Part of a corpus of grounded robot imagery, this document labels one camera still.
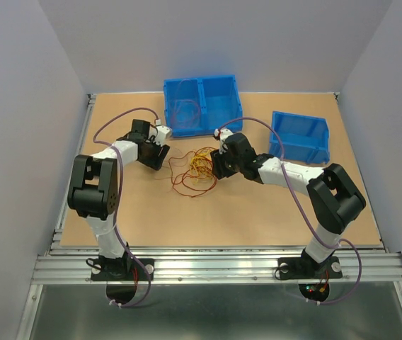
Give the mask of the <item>blue double bin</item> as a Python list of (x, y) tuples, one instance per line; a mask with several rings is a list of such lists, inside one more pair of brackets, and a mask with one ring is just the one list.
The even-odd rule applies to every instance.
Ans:
[(234, 75), (199, 76), (163, 81), (166, 125), (174, 138), (211, 135), (227, 123), (243, 129), (243, 108)]

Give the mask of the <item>aluminium rail frame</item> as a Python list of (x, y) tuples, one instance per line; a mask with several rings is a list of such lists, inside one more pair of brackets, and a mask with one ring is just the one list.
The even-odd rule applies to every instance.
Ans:
[(233, 227), (201, 212), (189, 222), (195, 199), (169, 195), (160, 227), (122, 228), (137, 256), (155, 260), (154, 283), (144, 304), (109, 306), (104, 286), (89, 278), (85, 260), (97, 253), (88, 225), (68, 208), (46, 255), (35, 263), (19, 339), (402, 339), (402, 255), (388, 251), (371, 207), (346, 232), (356, 246), (338, 257), (343, 277), (333, 296), (359, 280), (355, 292), (331, 306), (298, 298), (294, 281), (279, 282), (280, 257), (297, 256), (310, 239), (284, 189), (254, 186), (254, 195), (281, 195), (271, 217)]

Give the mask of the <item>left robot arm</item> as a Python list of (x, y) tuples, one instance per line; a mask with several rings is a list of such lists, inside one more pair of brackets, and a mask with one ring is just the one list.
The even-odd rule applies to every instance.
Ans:
[(159, 120), (152, 125), (134, 119), (131, 130), (111, 144), (105, 142), (103, 151), (74, 158), (67, 205), (87, 221), (98, 242), (98, 257), (87, 260), (93, 281), (122, 281), (137, 272), (126, 252), (128, 244), (117, 235), (123, 171), (134, 162), (160, 170), (171, 133)]

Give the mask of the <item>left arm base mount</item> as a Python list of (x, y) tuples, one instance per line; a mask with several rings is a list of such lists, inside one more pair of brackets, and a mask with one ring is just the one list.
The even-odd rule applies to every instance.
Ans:
[(134, 260), (125, 258), (109, 259), (104, 256), (87, 258), (87, 266), (91, 269), (91, 280), (108, 281), (147, 281), (147, 273)]

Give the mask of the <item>blue single bin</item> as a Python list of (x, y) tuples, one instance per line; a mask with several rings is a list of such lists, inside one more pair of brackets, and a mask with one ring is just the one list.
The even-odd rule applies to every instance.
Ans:
[(327, 164), (331, 160), (325, 118), (274, 111), (272, 128), (282, 142), (283, 159), (305, 164)]

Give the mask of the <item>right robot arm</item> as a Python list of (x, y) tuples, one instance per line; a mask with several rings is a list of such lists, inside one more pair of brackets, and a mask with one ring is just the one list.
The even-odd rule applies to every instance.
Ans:
[(315, 279), (332, 272), (332, 255), (345, 243), (344, 231), (366, 206), (344, 168), (302, 166), (257, 154), (244, 134), (226, 128), (216, 130), (214, 138), (219, 140), (219, 149), (211, 153), (217, 179), (240, 173), (249, 181), (288, 188), (292, 197), (302, 193), (310, 198), (318, 221), (317, 227), (309, 227), (313, 237), (300, 256), (278, 261), (276, 279)]

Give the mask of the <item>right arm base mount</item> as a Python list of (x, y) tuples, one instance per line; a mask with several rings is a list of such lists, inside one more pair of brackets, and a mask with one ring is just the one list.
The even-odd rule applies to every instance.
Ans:
[(302, 257), (283, 257), (277, 260), (274, 277), (280, 281), (339, 279), (343, 277), (343, 272), (336, 256), (323, 263)]

